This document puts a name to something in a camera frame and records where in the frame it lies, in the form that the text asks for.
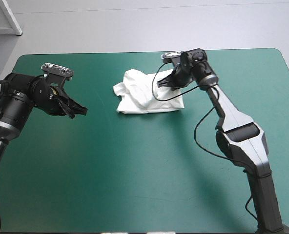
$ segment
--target wire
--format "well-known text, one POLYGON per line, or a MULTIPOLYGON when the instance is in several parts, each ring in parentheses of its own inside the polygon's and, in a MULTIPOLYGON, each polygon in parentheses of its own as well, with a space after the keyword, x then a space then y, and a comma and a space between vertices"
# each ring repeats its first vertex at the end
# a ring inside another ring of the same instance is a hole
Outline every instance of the wire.
POLYGON ((248 201, 246 202, 245 209, 246 209, 246 211, 247 211, 253 218, 255 218, 256 221, 258 222, 257 217, 256 217, 251 211, 248 210, 248 204, 250 203, 251 200, 252 200, 252 194, 251 194, 251 196, 249 197, 248 201))
POLYGON ((158 99, 158 98, 154 95, 154 90, 153 90, 154 80, 155 80, 156 75, 159 73, 160 69, 161 69, 165 64, 166 64, 166 63, 162 64, 162 65, 159 67, 158 71, 155 73, 154 78, 153 78, 153 80, 152 80, 152 95, 153 95, 154 99, 156 99, 157 101, 169 101, 169 100, 178 98, 178 97, 180 97, 180 96, 182 96, 182 95, 184 95, 184 94, 186 94, 186 93, 189 93, 190 91, 192 91, 192 90, 200 87, 200 85, 197 85, 197 86, 193 87, 192 89, 189 89, 189 90, 187 90, 187 91, 185 91, 185 92, 183 92, 183 93, 181 93, 181 94, 179 94, 179 95, 176 95, 176 96, 174 96, 174 97, 171 97, 171 98, 168 98, 168 99, 165 99, 165 100, 158 99))
POLYGON ((214 155, 214 156, 216 156, 216 157, 219 157, 219 158, 222 158, 222 159, 225 159, 225 160, 229 160, 229 161, 232 161, 232 162, 240 162, 240 163, 242 163, 242 164, 244 164, 244 165, 247 165, 247 166, 252 170, 252 172, 254 172, 253 168, 252 168, 250 165, 248 165, 246 162, 243 162, 243 161, 240 161, 240 160, 235 160, 235 159, 232 159, 232 158, 228 158, 228 157, 225 157, 225 156, 221 156, 221 155, 219 155, 219 154, 216 154, 216 153, 208 150, 208 149, 205 148, 204 146, 202 146, 202 145, 199 143, 199 141, 197 140, 197 129, 198 129, 198 127, 199 127, 200 124, 203 122, 203 120, 216 108, 216 106, 217 106, 217 104, 218 104, 219 92, 218 92, 218 90, 217 90, 214 86, 209 86, 208 89, 207 89, 207 91, 208 91, 210 88, 212 88, 212 89, 214 89, 214 90, 216 91, 217 100, 215 101, 213 107, 200 119, 200 121, 199 121, 199 122, 197 123, 197 125, 195 126, 195 128, 194 128, 194 141, 195 141, 195 143, 196 143, 201 149, 203 149, 204 151, 206 151, 207 153, 209 153, 209 154, 211 154, 211 155, 214 155))
MULTIPOLYGON (((190 90, 187 90, 186 92, 183 92, 183 93, 180 94, 180 95, 171 97, 171 98, 166 99, 166 100, 158 99, 158 98, 155 97, 155 95, 154 95, 153 85, 154 85, 154 80, 155 80, 156 75, 158 74, 158 72, 160 71, 160 69, 161 69, 164 65, 165 65, 165 64, 163 64, 162 66, 159 67, 158 71, 156 72, 156 74, 155 74, 155 76, 154 76, 154 78, 153 78, 153 80, 152 80, 152 95, 153 95, 153 97, 154 97, 156 100, 158 100, 158 101, 169 101, 169 100, 172 100, 172 99, 177 98, 177 97, 179 97, 179 96, 182 96, 182 95, 184 95, 184 94, 186 94, 186 93, 188 93, 188 92, 190 92, 190 91, 192 91, 192 90, 194 90, 194 89, 196 89, 196 88, 200 88, 201 86, 205 86, 205 85, 198 85, 198 86, 196 86, 196 87, 194 87, 194 88, 192 88, 192 89, 190 89, 190 90)), ((216 100, 215 103, 213 104, 213 107, 199 120, 199 122, 198 122, 197 125, 195 126, 195 128, 194 128, 194 141, 195 141, 195 143, 196 143, 202 150, 204 150, 205 152, 207 152, 207 153, 209 153, 209 154, 211 154, 211 155, 213 155, 213 156, 216 156, 216 157, 219 157, 219 158, 222 158, 222 159, 225 159, 225 160, 229 160, 229 161, 231 161, 231 162, 240 162, 240 163, 248 166, 248 167, 252 170, 252 172, 254 172, 253 168, 252 168, 250 165, 248 165, 246 162, 240 161, 240 160, 235 160, 235 159, 232 159, 232 158, 228 158, 228 157, 225 157, 225 156, 221 156, 221 155, 219 155, 219 154, 216 154, 216 153, 208 150, 208 149, 205 148, 204 146, 202 146, 202 145, 199 143, 199 141, 197 140, 197 129, 198 129, 198 127, 199 127, 200 124, 203 122, 203 120, 216 108, 216 106, 217 106, 217 104, 218 104, 219 92, 218 92, 217 88, 214 87, 214 86, 208 86, 206 91, 208 91, 210 88, 212 88, 212 89, 215 90, 215 92, 216 92, 216 94, 217 94, 217 100, 216 100)), ((250 202, 251 200, 252 200, 252 195, 249 197, 248 201, 246 202, 245 209, 246 209, 246 211, 247 211, 253 218, 255 218, 256 221, 258 222, 257 217, 256 217, 251 211, 248 210, 248 204, 249 204, 249 202, 250 202)))

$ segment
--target crumpled white towel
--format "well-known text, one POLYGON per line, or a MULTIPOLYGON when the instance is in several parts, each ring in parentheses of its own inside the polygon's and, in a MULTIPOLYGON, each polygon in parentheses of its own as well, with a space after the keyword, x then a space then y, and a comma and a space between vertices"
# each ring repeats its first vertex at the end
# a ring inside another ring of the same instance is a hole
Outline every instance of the crumpled white towel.
MULTIPOLYGON (((179 89, 172 91, 168 87, 158 89, 156 81, 168 76, 172 70, 159 72, 154 81, 154 94, 158 99, 168 99, 179 95, 179 89)), ((152 95, 152 80, 155 74, 144 74, 141 71, 131 69, 124 74, 123 82, 113 86, 116 96, 122 100, 117 112, 124 114, 147 114, 156 112, 176 111, 184 108, 182 96, 170 101, 157 101, 152 95)))

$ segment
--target green table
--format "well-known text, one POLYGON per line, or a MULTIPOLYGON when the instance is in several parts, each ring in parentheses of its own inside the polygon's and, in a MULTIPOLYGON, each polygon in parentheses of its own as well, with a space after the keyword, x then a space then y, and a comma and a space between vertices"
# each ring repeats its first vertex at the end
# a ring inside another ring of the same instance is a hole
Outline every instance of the green table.
MULTIPOLYGON (((14 72, 42 74, 45 62, 75 71, 65 89, 87 116, 34 109, 0 166, 4 232, 254 232, 242 168, 193 141, 211 107, 205 92, 172 113, 124 115, 112 86, 126 70, 154 73, 161 52, 24 55, 14 72)), ((265 130, 283 221, 289 225, 289 70, 275 49, 208 51, 220 86, 265 130)), ((219 152, 212 113, 200 141, 219 152)))

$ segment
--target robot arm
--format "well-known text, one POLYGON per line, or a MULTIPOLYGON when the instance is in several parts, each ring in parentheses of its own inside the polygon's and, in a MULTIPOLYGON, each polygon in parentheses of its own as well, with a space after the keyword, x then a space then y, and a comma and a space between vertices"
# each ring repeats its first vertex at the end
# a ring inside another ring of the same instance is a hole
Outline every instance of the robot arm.
POLYGON ((33 107, 70 118, 87 113, 87 108, 71 99, 63 88, 65 81, 71 80, 72 70, 51 63, 41 68, 42 76, 11 73, 0 80, 0 160, 9 141, 20 135, 33 107))
POLYGON ((245 168, 258 219, 257 233, 289 233, 279 212, 264 131, 240 112, 219 87, 204 50, 167 53, 162 59, 164 63, 172 62, 174 71, 158 81, 158 87, 178 89, 196 81, 215 106, 219 116, 216 142, 235 166, 245 168))

